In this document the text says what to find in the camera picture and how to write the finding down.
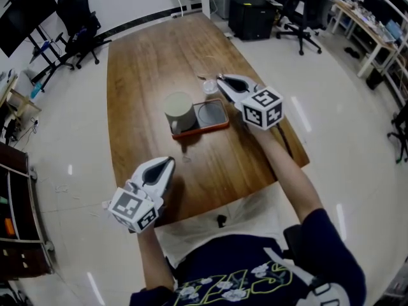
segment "person's left arm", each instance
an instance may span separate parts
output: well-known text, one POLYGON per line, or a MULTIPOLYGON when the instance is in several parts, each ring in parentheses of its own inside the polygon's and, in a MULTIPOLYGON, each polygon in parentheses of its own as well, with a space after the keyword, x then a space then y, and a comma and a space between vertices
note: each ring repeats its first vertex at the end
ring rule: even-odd
POLYGON ((153 224, 138 234, 138 241, 140 254, 142 255, 146 290, 165 287, 173 292, 173 275, 164 258, 153 224))

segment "black baseboard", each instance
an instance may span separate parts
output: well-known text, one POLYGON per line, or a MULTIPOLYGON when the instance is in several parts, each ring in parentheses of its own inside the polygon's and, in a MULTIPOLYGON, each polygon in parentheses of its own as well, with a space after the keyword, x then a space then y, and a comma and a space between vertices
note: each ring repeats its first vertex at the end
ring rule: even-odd
MULTIPOLYGON (((201 8, 201 3, 195 3, 195 4, 191 5, 191 9, 193 9, 193 10, 194 9, 199 9, 199 8, 201 8)), ((183 6, 183 11, 187 11, 186 6, 183 6)), ((143 17, 140 17, 138 19, 131 20, 130 22, 127 22, 125 24, 114 27, 113 29, 110 29, 108 31, 105 31, 105 32, 95 36, 95 38, 97 38, 99 40, 105 40, 105 39, 107 39, 107 38, 109 38, 109 37, 111 37, 111 36, 113 36, 115 34, 126 31, 129 28, 136 27, 136 26, 148 23, 148 22, 152 22, 153 20, 157 20, 157 19, 160 19, 160 18, 169 17, 169 16, 172 15, 172 13, 178 13, 178 12, 180 12, 180 7, 159 11, 158 13, 152 13, 151 15, 143 16, 143 17)), ((34 83, 38 82, 38 80, 43 78, 47 74, 47 72, 50 71, 50 70, 51 70, 50 66, 46 67, 44 70, 40 71, 38 73, 38 75, 35 76, 32 79, 32 81, 34 83)))

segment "mug handle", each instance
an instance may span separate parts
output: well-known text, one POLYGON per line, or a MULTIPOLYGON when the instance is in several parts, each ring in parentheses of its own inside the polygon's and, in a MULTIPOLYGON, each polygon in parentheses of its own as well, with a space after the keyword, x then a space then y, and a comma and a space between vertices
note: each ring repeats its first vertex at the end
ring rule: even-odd
POLYGON ((180 128, 177 127, 177 120, 174 120, 171 123, 171 131, 173 132, 173 135, 179 135, 181 134, 180 128))

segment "beige pants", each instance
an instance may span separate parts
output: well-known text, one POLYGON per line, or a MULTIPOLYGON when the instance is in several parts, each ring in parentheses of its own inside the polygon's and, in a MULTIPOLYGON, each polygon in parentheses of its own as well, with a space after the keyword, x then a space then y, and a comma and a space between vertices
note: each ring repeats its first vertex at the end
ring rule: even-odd
POLYGON ((226 235, 269 237, 284 246, 283 228, 293 222, 288 223, 287 203, 280 185, 273 184, 223 207, 156 228, 156 234, 174 268, 199 246, 226 235), (218 228, 220 214, 227 217, 224 228, 218 228))

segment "brown cabinet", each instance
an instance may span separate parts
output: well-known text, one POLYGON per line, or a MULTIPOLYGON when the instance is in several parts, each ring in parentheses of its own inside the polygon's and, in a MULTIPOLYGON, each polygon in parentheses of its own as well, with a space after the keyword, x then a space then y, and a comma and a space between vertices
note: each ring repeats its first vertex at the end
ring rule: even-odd
POLYGON ((28 155, 0 143, 0 281, 52 273, 28 155))

